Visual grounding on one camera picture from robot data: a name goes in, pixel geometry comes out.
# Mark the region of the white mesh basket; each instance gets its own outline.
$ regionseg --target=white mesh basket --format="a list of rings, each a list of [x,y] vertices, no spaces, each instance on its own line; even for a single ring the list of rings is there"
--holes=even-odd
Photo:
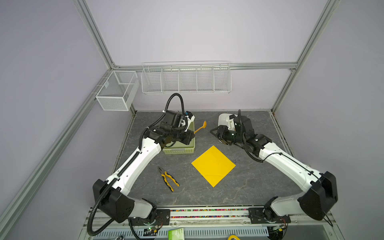
[[[104,110],[129,111],[139,85],[135,71],[112,71],[96,99]]]
[[[142,91],[161,93],[229,93],[232,78],[229,62],[143,63]]]

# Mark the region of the yellow paper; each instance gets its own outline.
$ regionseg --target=yellow paper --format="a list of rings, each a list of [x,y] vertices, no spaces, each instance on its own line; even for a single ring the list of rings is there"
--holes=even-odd
[[[192,165],[213,187],[236,166],[215,146],[193,161]]]

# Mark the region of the gray marble tabletop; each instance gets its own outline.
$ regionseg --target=gray marble tabletop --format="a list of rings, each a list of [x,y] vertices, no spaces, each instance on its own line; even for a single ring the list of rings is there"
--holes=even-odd
[[[271,164],[250,159],[243,149],[220,143],[209,131],[217,127],[218,116],[223,112],[193,112],[195,128],[207,121],[207,127],[196,133],[193,154],[155,156],[134,183],[130,197],[147,199],[157,206],[175,205],[264,205],[274,196],[300,193],[300,188]],[[119,165],[137,148],[141,131],[162,113],[138,112],[124,147]],[[255,133],[269,137],[282,147],[280,138],[267,111],[242,112],[251,119]],[[214,188],[191,164],[210,147],[216,146],[236,167]],[[165,185],[157,167],[171,174],[180,187],[170,181],[174,192]]]

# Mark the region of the pliers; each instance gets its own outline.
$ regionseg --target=pliers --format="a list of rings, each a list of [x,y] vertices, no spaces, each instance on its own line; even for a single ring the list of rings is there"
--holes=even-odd
[[[176,180],[167,173],[167,171],[165,171],[164,169],[162,169],[161,167],[159,167],[159,172],[161,173],[162,177],[164,178],[164,182],[167,184],[167,186],[169,187],[169,189],[173,192],[173,188],[171,187],[171,185],[169,185],[168,181],[167,181],[167,178],[166,177],[169,177],[170,179],[173,180],[173,182],[178,186],[180,187],[180,185],[176,182]]]

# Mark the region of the green basket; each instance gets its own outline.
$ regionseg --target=green basket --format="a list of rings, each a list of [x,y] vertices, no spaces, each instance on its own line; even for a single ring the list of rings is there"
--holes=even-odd
[[[192,122],[189,125],[189,130],[192,132],[195,131],[195,122]],[[181,142],[176,142],[175,145],[172,147],[165,147],[163,148],[163,152],[165,154],[191,154],[195,151],[195,137],[191,140],[191,142],[188,145],[185,145],[184,143]]]

